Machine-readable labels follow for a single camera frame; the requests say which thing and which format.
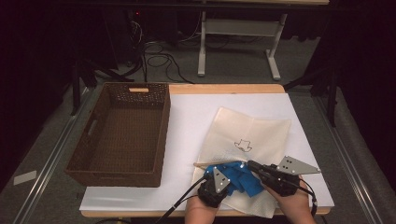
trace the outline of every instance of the white cloth bag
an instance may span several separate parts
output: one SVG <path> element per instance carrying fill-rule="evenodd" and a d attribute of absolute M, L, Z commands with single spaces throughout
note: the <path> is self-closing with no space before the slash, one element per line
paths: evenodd
<path fill-rule="evenodd" d="M 197 163 L 223 163 L 254 160 L 261 164 L 279 164 L 284 157 L 289 119 L 260 119 L 221 107 L 205 137 Z M 204 174 L 195 168 L 192 182 Z M 250 198 L 234 191 L 224 204 L 240 212 L 259 217 L 272 217 L 275 199 L 265 190 Z"/>

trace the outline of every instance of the basket handle cutout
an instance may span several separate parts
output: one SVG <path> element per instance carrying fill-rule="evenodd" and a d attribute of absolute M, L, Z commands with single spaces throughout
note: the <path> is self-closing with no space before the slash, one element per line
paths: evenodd
<path fill-rule="evenodd" d="M 90 129 L 88 130 L 88 135 L 89 135 L 89 136 L 92 135 L 93 131 L 95 130 L 95 127 L 96 127 L 96 124 L 97 124 L 97 123 L 98 123 L 98 120 L 97 120 L 97 119 L 94 119 L 94 120 L 92 121 L 91 127 L 90 127 Z"/>
<path fill-rule="evenodd" d="M 131 87 L 131 88 L 129 88 L 129 92 L 149 92 L 149 88 Z"/>

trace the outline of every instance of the person's right hand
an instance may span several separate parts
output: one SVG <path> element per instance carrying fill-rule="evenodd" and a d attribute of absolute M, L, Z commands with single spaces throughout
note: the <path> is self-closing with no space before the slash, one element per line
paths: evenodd
<path fill-rule="evenodd" d="M 300 181 L 300 186 L 306 189 L 306 184 Z M 316 223 L 311 215 L 309 208 L 309 198 L 306 192 L 297 189 L 294 195 L 287 197 L 282 197 L 277 194 L 273 189 L 265 186 L 268 192 L 274 196 L 279 204 L 279 208 L 282 210 L 283 214 L 289 219 L 293 224 L 311 224 Z"/>

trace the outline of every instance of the forearm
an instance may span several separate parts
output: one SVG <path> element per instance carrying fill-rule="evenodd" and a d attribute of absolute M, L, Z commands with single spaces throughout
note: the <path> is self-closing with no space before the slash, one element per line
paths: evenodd
<path fill-rule="evenodd" d="M 206 206 L 198 197 L 188 199 L 185 224 L 212 224 L 218 208 Z"/>

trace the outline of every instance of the logo on bag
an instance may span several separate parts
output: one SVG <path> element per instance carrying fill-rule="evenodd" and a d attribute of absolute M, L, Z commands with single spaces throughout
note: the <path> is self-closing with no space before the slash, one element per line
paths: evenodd
<path fill-rule="evenodd" d="M 237 148 L 239 148 L 239 150 L 244 151 L 244 152 L 249 152 L 252 149 L 252 147 L 250 147 L 250 141 L 247 141 L 247 140 L 241 139 L 241 141 L 239 143 L 234 142 L 233 144 Z"/>

